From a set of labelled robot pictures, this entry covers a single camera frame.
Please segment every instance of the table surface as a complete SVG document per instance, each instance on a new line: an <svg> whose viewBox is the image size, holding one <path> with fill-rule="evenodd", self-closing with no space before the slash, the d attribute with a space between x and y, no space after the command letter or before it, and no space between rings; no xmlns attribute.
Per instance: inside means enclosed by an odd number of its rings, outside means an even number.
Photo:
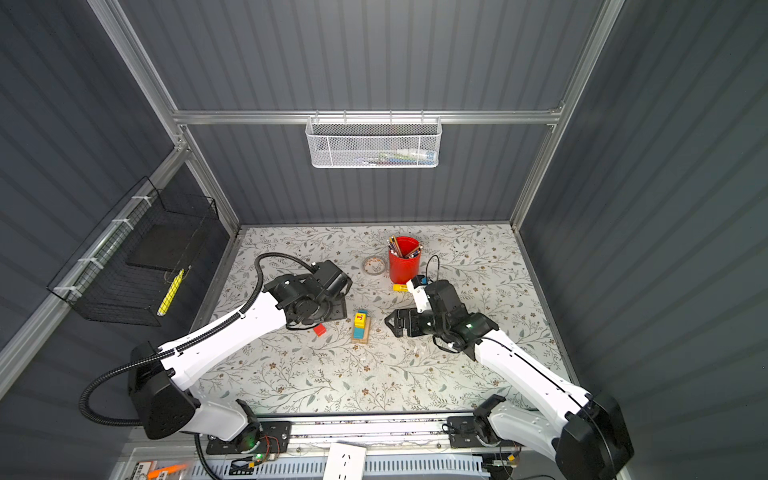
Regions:
<svg viewBox="0 0 768 480"><path fill-rule="evenodd" d="M396 338L384 325L392 310L413 306L412 296L393 292L387 272L364 273L362 261L386 258L393 234L422 242L420 273L429 256L438 254L440 278L453 284L470 313L484 313L533 357L568 377L509 225L256 227L247 230L214 319L250 295L253 261L268 251L309 262L333 260L354 282L346 300L349 318L324 323L321 337L286 329L265 335L214 367L199 387L243 399L255 413L473 409L492 393L526 406L501 377L466 355L444 353L430 336ZM301 273L284 259L267 259L262 267L265 281ZM367 345L352 342L352 318L360 309L368 310L372 322Z"/></svg>

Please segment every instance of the power outlet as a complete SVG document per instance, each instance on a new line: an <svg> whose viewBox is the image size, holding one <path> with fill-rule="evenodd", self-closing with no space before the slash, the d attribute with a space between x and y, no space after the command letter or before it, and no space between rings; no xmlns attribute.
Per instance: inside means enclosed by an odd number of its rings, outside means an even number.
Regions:
<svg viewBox="0 0 768 480"><path fill-rule="evenodd" d="M366 467L366 450L344 443L332 443L323 480L360 480Z"/></svg>

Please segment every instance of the white robotic arm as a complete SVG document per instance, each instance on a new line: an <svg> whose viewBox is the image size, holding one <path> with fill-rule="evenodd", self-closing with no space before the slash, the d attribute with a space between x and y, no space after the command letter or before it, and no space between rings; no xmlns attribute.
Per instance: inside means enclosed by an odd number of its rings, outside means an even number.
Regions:
<svg viewBox="0 0 768 480"><path fill-rule="evenodd" d="M395 336L432 335L435 345L465 353L509 382L538 410L493 395L474 412L474 430L486 445L513 440L554 460L568 480L608 480L634 454L621 410L607 395L555 375L512 342L482 313L469 313L446 280L408 283L416 308L395 310L385 324Z"/></svg>
<svg viewBox="0 0 768 480"><path fill-rule="evenodd" d="M292 260L309 273L287 273L263 285L259 262L265 257ZM306 330L346 318L345 297L352 286L352 280L330 260L309 265L285 253L263 253L255 266L256 289L238 310L156 349L149 343L137 346L130 363L86 387L80 412L102 425L143 426L150 439L182 431L231 441L238 452L253 451L261 435L260 424L248 405L211 398L197 388L197 380L248 343L281 327ZM93 391L124 372L129 373L128 393L139 418L113 419L93 411Z"/></svg>

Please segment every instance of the yellow marker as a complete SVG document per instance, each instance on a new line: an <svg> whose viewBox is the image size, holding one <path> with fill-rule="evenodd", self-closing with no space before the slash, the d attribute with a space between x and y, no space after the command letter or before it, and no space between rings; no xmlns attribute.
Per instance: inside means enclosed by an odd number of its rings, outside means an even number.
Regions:
<svg viewBox="0 0 768 480"><path fill-rule="evenodd" d="M178 275L176 275L176 278L174 278L174 281L170 283L170 287L168 287L168 293L165 294L165 298L163 298L163 302L160 304L160 308L157 309L157 316L163 316L166 313L168 313L168 307L170 307L170 303L174 301L174 296L176 296L177 290L179 290L179 285L181 285L181 280L184 279L184 269L181 269Z"/></svg>

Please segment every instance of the yellow block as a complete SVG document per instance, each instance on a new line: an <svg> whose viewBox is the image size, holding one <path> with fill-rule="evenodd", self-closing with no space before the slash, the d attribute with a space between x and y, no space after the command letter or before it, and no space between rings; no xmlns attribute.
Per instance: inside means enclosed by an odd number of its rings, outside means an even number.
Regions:
<svg viewBox="0 0 768 480"><path fill-rule="evenodd" d="M366 314L365 313L356 313L355 314L355 326L360 329L366 328Z"/></svg>

